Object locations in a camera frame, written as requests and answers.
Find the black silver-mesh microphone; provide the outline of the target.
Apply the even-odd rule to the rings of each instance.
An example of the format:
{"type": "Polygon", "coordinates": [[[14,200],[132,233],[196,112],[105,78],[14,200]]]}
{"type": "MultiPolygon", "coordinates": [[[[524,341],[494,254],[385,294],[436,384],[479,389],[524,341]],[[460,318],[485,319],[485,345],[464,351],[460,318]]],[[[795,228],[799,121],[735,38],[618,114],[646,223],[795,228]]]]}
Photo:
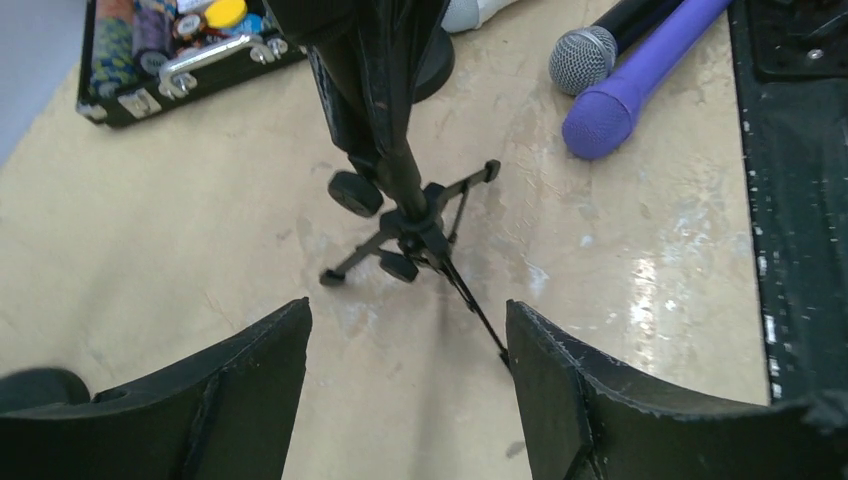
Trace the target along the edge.
{"type": "Polygon", "coordinates": [[[606,79],[618,56],[680,4],[681,0],[621,0],[593,24],[566,32],[549,56],[551,81],[575,97],[606,79]]]}

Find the white microphone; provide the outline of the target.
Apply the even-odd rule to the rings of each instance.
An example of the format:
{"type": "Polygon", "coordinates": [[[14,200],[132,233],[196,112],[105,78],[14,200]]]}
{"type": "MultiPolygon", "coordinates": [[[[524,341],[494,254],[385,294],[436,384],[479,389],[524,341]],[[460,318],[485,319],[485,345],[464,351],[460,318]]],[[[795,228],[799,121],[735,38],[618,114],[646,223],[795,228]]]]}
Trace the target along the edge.
{"type": "Polygon", "coordinates": [[[476,30],[516,0],[450,0],[441,26],[450,33],[476,30]]]}

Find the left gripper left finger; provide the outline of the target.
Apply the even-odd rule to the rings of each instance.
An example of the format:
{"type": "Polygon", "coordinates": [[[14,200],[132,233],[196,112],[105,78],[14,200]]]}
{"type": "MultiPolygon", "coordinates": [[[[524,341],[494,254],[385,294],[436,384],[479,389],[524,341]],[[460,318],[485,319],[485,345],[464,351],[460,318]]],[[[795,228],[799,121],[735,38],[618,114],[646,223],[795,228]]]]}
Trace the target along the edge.
{"type": "Polygon", "coordinates": [[[1,413],[5,479],[278,479],[305,377],[307,299],[88,403],[1,413]]]}

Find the black clip stand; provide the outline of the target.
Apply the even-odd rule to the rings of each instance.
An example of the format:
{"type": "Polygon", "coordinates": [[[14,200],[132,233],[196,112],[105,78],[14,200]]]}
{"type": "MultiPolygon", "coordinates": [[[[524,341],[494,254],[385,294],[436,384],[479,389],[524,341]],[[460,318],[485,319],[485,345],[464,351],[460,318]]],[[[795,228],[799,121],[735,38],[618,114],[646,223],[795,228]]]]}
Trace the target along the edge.
{"type": "Polygon", "coordinates": [[[440,28],[423,58],[414,90],[414,102],[433,96],[449,80],[455,66],[455,49],[450,35],[440,28]]]}

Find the round-base shock-mount stand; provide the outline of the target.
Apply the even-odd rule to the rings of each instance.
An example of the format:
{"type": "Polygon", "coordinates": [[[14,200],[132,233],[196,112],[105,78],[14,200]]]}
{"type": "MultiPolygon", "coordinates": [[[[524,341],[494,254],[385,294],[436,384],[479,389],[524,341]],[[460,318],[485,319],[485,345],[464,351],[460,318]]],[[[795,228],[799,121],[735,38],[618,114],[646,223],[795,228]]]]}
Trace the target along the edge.
{"type": "Polygon", "coordinates": [[[2,414],[54,404],[84,404],[90,399],[84,381],[64,368],[19,370],[1,378],[2,414]]]}

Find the black tripod shock-mount stand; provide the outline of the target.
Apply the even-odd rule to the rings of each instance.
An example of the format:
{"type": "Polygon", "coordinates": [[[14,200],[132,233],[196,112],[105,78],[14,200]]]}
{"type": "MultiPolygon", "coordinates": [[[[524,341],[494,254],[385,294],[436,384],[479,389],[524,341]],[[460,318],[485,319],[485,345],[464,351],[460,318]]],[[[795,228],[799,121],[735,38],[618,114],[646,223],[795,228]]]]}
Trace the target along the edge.
{"type": "Polygon", "coordinates": [[[353,167],[333,175],[330,196],[363,218],[378,214],[385,197],[396,204],[381,215],[372,237],[321,273],[321,284],[343,284],[347,272],[370,255],[406,283],[422,267],[434,270],[478,315],[507,362],[506,347],[453,264],[457,233],[444,232],[442,220],[453,198],[465,199],[474,186],[495,180],[501,164],[489,160],[449,186],[423,186],[407,140],[416,83],[447,2],[268,1],[265,6],[283,35],[304,48],[332,141],[353,167]]]}

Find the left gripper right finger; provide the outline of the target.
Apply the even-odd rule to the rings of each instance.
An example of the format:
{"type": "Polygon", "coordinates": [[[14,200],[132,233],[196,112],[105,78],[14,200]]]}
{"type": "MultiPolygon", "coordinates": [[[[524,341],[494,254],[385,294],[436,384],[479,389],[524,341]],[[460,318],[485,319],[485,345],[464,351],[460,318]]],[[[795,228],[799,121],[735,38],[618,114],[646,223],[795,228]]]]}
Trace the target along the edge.
{"type": "Polygon", "coordinates": [[[690,390],[506,305],[511,373],[536,479],[843,479],[847,395],[772,406],[690,390]]]}

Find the purple microphone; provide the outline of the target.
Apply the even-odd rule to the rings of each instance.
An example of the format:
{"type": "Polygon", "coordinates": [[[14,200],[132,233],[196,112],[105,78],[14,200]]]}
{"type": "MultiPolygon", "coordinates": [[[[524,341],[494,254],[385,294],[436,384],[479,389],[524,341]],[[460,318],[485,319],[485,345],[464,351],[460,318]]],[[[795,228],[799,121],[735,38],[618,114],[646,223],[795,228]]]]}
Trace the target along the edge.
{"type": "Polygon", "coordinates": [[[627,140],[642,107],[728,5],[724,0],[682,2],[622,66],[580,93],[562,126],[567,149],[592,160],[627,140]]]}

